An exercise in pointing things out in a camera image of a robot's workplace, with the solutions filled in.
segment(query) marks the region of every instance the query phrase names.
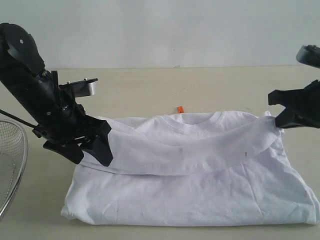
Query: folded t-shirt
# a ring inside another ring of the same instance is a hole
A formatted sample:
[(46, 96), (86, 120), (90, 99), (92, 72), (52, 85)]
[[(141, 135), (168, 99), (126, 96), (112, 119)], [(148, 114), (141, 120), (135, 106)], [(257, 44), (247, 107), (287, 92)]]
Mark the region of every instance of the folded t-shirt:
[(95, 225), (238, 226), (320, 221), (269, 114), (105, 119), (113, 155), (76, 166), (61, 214)]

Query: black cable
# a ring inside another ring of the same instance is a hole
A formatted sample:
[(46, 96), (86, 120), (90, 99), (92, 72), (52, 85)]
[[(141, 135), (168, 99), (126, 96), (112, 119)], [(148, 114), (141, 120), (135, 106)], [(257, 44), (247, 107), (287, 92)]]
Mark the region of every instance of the black cable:
[(11, 119), (14, 119), (14, 120), (16, 120), (16, 121), (24, 124), (24, 125), (27, 125), (27, 126), (30, 127), (30, 128), (33, 128), (33, 129), (34, 129), (34, 128), (37, 127), (36, 125), (33, 125), (33, 124), (31, 124), (31, 123), (29, 123), (29, 122), (27, 122), (27, 121), (24, 121), (24, 120), (22, 120), (22, 119), (20, 119), (20, 118), (18, 118), (18, 117), (16, 117), (16, 116), (14, 116), (14, 115), (6, 112), (6, 111), (1, 110), (1, 109), (0, 109), (0, 114), (3, 114), (3, 115), (5, 115), (5, 116), (7, 116), (7, 117), (9, 117), (9, 118), (11, 118)]

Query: wire mesh basket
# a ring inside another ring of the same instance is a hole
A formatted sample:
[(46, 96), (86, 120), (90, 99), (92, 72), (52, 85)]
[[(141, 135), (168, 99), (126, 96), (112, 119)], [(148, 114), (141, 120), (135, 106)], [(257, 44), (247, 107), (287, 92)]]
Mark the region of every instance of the wire mesh basket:
[(25, 130), (14, 121), (0, 119), (0, 220), (19, 187), (27, 155)]

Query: white wall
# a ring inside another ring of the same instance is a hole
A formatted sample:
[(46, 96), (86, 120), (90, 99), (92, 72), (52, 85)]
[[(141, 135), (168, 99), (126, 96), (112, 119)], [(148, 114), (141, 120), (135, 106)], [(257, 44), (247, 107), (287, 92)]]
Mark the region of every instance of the white wall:
[(295, 64), (320, 44), (320, 0), (2, 0), (48, 68)]

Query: robotic arm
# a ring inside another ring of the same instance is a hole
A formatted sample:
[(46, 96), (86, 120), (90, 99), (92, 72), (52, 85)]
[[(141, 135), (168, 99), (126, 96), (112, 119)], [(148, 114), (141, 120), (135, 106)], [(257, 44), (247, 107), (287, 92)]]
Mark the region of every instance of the robotic arm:
[(43, 147), (75, 164), (84, 157), (83, 151), (104, 166), (113, 160), (111, 127), (86, 115), (76, 103), (77, 97), (93, 94), (97, 80), (59, 85), (58, 73), (45, 69), (33, 37), (18, 25), (0, 24), (0, 81), (37, 121), (32, 131), (47, 140)]

